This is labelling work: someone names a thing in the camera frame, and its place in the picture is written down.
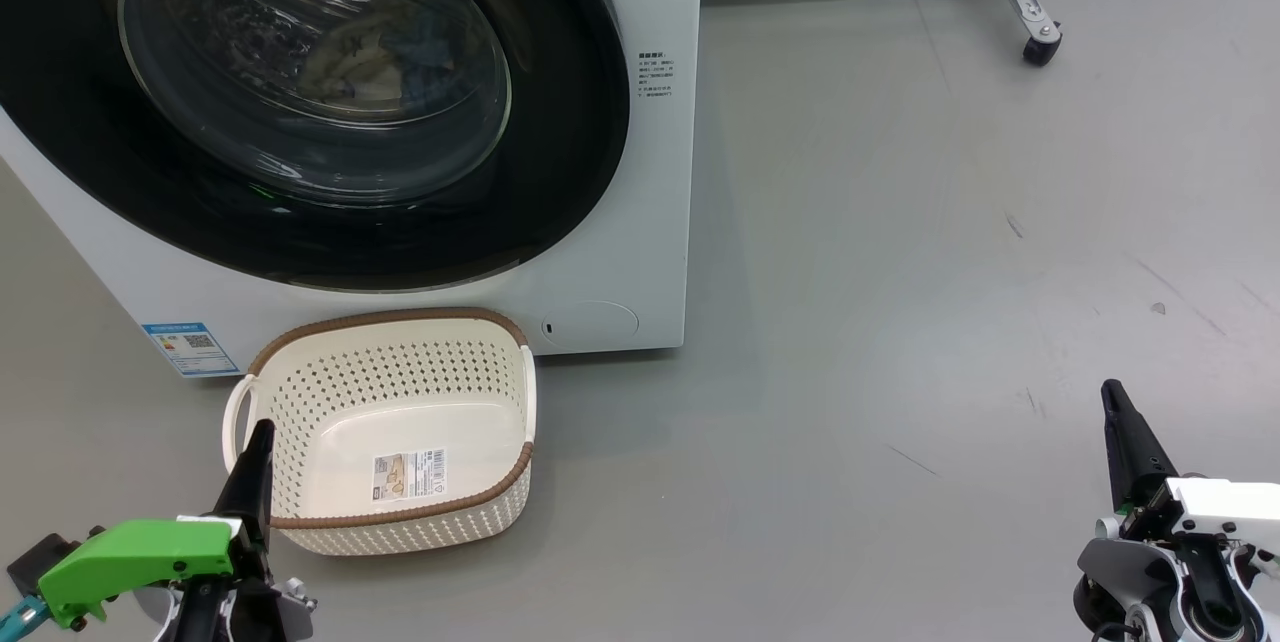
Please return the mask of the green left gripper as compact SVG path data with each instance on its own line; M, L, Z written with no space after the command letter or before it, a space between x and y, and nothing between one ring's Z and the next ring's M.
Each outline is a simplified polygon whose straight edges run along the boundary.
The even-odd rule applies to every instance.
M50 613L46 622L83 630L88 618L105 620L111 599L156 590L169 600L161 630L230 630L236 554L246 540L269 547L274 437L273 419L253 425L212 515L134 519L97 528L81 541L38 583Z

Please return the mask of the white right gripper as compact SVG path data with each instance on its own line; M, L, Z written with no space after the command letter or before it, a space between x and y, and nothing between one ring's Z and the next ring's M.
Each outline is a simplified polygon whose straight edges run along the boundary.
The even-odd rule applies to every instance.
M1280 551L1280 483L1178 477L1123 382L1107 379L1100 396L1114 512L1130 512L1123 540L1199 535Z

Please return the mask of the washing machine glass door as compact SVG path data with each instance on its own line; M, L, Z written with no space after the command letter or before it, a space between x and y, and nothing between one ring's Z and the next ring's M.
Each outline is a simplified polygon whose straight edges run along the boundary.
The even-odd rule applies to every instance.
M476 171L401 205L315 203L206 153L134 77L118 0L0 0L0 107L97 203L205 262L339 292L460 285L579 226L628 127L609 0L474 1L508 59L508 127Z

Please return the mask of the stainless steel washing machine drum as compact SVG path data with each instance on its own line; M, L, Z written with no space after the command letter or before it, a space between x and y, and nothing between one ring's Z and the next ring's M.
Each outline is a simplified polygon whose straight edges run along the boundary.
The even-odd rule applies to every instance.
M398 58L404 86L392 113L300 95L305 58L325 32L387 17L392 33L411 5L465 28L457 72ZM134 77L178 130L236 171L315 203L435 194L476 171L508 127L508 59L474 0L118 0L116 17Z

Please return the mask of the white washing machine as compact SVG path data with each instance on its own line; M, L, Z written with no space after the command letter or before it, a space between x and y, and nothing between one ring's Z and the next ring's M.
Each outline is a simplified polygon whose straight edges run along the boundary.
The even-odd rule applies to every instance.
M497 311L525 333L536 356L556 356L576 352L545 340L544 315L561 304L609 301L639 318L625 350L675 349L685 336L700 0L609 1L630 90L627 136L609 185L556 246L460 285L339 292L285 285L205 262L97 203L54 168L1 107L0 159L138 327L205 324L242 373L268 341L288 329L390 309ZM640 51L666 51L675 59L669 98L637 98Z

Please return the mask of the blue energy label sticker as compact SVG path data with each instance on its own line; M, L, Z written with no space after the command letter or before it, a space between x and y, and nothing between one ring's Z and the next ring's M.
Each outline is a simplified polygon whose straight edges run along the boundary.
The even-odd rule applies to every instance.
M205 324L146 324L141 329L183 377L206 379L242 373Z

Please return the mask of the paper basket label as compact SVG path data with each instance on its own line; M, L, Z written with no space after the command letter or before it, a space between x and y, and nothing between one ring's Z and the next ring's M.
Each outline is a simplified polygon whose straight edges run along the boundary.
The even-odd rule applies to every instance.
M445 495L448 482L447 449L396 451L372 459L371 500L399 503L435 499Z

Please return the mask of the cream perforated laundry basket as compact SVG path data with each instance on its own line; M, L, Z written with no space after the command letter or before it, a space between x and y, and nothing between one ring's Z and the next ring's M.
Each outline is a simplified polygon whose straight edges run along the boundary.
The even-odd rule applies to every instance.
M381 311L292 329L227 400L232 468L273 419L271 528L310 552L371 558L500 535L529 500L538 428L530 341L489 309ZM372 459L447 449L445 495L374 503Z

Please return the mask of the small printed text label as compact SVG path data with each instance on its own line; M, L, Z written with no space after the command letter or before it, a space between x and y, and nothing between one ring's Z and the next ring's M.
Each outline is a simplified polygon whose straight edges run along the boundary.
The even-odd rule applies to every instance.
M637 98L669 98L675 95L677 67L666 51L640 51L635 65Z

